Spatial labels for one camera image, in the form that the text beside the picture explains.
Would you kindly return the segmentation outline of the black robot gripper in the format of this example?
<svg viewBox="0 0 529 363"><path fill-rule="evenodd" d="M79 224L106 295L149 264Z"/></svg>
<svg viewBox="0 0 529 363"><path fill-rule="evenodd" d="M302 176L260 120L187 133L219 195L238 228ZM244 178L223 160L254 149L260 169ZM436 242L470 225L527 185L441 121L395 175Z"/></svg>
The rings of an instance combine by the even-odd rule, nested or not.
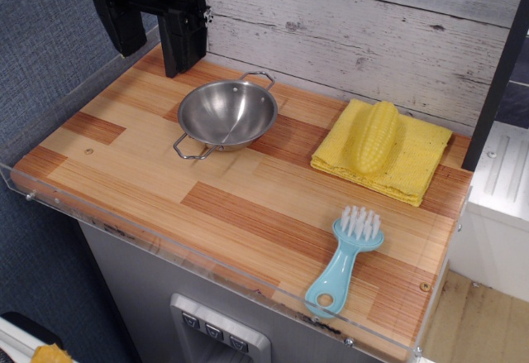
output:
<svg viewBox="0 0 529 363"><path fill-rule="evenodd" d="M165 75L190 70L206 55L206 0L93 0L96 12L116 50L128 57L147 42L141 14L158 16Z"/></svg>

